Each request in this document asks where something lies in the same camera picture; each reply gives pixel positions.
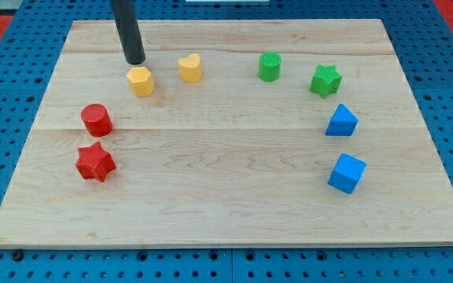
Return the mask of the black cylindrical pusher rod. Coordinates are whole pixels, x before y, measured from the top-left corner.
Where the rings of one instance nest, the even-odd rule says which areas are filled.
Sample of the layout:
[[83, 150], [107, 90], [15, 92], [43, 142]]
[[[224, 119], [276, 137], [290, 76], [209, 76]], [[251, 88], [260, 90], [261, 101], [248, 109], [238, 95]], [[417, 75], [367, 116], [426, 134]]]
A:
[[110, 5], [126, 62], [132, 65], [142, 64], [145, 61], [145, 51], [134, 1], [110, 0]]

